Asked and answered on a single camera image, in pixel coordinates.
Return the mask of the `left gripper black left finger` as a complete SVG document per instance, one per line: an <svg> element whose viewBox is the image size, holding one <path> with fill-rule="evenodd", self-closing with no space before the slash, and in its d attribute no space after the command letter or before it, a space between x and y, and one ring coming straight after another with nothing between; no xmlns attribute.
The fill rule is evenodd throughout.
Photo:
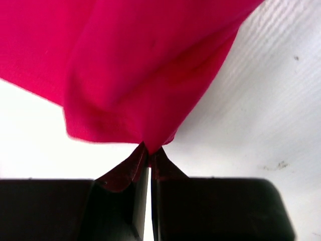
<svg viewBox="0 0 321 241"><path fill-rule="evenodd" d="M147 157L139 144L98 179L2 179L1 240L142 240Z"/></svg>

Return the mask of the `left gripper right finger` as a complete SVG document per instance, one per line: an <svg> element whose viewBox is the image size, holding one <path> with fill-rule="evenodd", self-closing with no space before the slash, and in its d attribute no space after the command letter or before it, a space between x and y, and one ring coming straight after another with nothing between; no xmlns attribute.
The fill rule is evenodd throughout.
<svg viewBox="0 0 321 241"><path fill-rule="evenodd" d="M192 178L150 156L155 240L294 240L281 196L259 178Z"/></svg>

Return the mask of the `bright red t shirt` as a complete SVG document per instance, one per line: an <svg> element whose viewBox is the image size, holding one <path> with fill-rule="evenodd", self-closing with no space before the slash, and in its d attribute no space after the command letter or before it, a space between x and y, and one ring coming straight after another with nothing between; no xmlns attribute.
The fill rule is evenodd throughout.
<svg viewBox="0 0 321 241"><path fill-rule="evenodd" d="M69 136L170 143L260 1L1 1L1 78L59 104Z"/></svg>

